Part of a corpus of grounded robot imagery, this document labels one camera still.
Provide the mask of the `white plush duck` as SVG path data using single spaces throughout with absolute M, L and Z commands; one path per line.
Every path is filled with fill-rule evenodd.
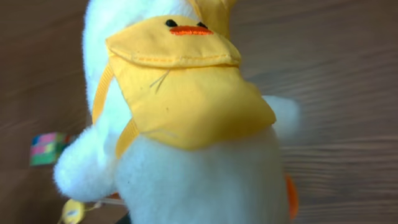
M 279 140 L 299 106 L 264 96 L 229 39 L 234 2 L 90 0 L 83 30 L 92 123 L 54 167 L 79 202 L 118 194 L 133 223 L 290 223 Z

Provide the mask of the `multicoloured puzzle cube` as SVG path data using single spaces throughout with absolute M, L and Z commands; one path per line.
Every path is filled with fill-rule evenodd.
M 63 150 L 76 136 L 60 132 L 36 135 L 30 145 L 30 166 L 42 166 L 56 163 Z

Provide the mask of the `yellow wooden rattle drum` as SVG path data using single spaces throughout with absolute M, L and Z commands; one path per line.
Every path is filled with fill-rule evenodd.
M 62 208 L 57 224 L 79 224 L 87 212 L 98 209 L 101 206 L 101 202 L 95 202 L 92 207 L 86 207 L 82 202 L 69 199 Z

